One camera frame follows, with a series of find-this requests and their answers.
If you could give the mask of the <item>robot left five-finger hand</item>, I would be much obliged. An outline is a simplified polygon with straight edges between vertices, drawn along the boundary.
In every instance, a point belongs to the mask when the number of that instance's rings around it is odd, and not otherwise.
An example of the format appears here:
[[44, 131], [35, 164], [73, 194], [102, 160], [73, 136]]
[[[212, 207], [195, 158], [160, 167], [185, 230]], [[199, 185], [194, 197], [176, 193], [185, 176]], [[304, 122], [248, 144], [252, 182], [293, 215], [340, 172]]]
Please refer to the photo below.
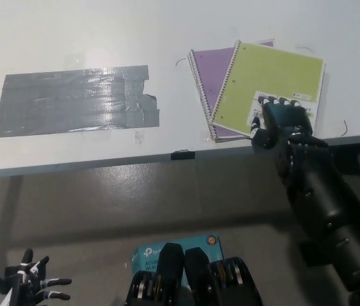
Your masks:
[[53, 278], [45, 276], [49, 257], [45, 256], [36, 263], [33, 262], [34, 252], [26, 249], [22, 260], [15, 267], [15, 274], [10, 278], [11, 286], [1, 305], [39, 305], [46, 300], [68, 301], [71, 296], [54, 290], [54, 286], [67, 286], [71, 279]]

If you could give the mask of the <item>robot right five-finger hand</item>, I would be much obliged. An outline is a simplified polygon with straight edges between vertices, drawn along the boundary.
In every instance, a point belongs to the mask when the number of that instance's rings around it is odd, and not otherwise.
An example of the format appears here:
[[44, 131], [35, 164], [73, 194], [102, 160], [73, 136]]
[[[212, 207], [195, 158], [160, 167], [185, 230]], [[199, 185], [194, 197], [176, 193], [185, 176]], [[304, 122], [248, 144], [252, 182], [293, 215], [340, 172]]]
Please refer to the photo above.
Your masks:
[[326, 148], [328, 144], [313, 136], [305, 108], [299, 101], [260, 96], [262, 119], [253, 118], [250, 139], [254, 149], [270, 150], [278, 143]]

